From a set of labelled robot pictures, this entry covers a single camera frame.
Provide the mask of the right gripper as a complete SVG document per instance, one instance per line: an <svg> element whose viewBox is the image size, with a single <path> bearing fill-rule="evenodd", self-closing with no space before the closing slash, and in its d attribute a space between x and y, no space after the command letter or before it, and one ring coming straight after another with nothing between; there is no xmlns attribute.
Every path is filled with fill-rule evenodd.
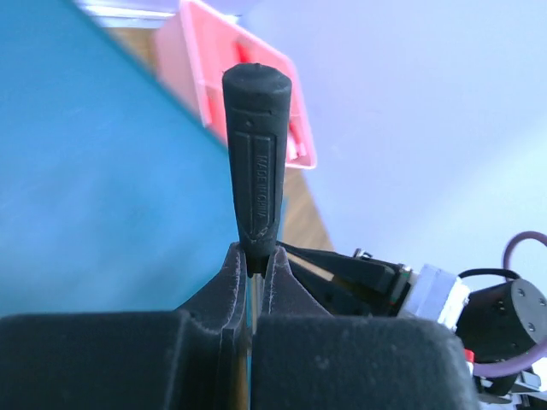
<svg viewBox="0 0 547 410"><path fill-rule="evenodd" d="M334 315L395 317L411 288L411 268L376 260L360 249L347 256L288 243L281 246L287 254L332 274L332 278L325 279L295 261L289 262L303 288Z"/></svg>

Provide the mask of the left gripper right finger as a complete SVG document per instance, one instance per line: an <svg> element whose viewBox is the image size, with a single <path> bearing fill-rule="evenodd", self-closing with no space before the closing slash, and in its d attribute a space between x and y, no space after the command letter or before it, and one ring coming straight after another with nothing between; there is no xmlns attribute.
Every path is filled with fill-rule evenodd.
<svg viewBox="0 0 547 410"><path fill-rule="evenodd" d="M424 319L332 316L270 257L253 336L253 409L477 409L460 339Z"/></svg>

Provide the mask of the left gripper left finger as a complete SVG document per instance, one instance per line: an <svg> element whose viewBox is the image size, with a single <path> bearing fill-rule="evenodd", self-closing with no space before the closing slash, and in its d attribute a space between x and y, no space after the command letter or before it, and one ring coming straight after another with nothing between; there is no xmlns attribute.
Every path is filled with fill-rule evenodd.
<svg viewBox="0 0 547 410"><path fill-rule="evenodd" d="M246 265L171 311L20 314L1 321L4 409L245 409Z"/></svg>

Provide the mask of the teal drawer cabinet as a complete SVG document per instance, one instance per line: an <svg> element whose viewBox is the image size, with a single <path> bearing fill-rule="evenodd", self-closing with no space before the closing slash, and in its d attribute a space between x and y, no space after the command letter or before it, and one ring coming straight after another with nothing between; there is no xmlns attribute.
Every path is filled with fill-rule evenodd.
<svg viewBox="0 0 547 410"><path fill-rule="evenodd" d="M70 1L1 4L1 313L168 310L238 238L226 149Z"/></svg>

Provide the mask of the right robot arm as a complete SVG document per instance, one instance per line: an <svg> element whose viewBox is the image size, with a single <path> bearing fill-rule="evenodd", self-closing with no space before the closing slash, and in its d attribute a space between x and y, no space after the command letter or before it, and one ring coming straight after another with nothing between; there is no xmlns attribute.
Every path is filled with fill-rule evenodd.
<svg viewBox="0 0 547 410"><path fill-rule="evenodd" d="M508 269L480 268L460 274L425 265L414 272L404 264L298 248L290 255L332 274L327 280L291 262L293 275L329 313L363 317L427 319L462 340L470 365L528 357L546 339L546 299Z"/></svg>

